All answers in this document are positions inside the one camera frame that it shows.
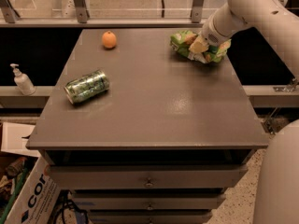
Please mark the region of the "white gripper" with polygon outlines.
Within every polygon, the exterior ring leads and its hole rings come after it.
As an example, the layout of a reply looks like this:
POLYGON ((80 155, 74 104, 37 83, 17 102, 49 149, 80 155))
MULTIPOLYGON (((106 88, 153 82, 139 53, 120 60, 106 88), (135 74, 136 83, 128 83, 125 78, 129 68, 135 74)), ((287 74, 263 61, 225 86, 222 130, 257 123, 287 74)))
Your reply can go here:
POLYGON ((189 51, 192 53, 202 53, 208 50, 209 45, 218 47, 229 39, 229 36, 221 35, 217 31, 212 19, 208 19, 202 27, 201 35, 197 36, 189 46, 189 51))

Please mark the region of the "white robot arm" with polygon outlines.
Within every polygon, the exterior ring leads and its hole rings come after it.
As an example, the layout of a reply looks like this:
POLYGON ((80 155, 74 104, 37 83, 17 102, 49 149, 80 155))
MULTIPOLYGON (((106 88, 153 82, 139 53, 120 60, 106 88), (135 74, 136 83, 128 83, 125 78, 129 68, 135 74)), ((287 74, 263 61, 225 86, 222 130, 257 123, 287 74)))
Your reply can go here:
MULTIPOLYGON (((200 35, 205 44, 219 46, 250 27, 298 77, 298 17, 282 0, 227 0, 204 23, 200 35)), ((299 224, 299 120, 280 130, 264 154, 253 224, 299 224)))

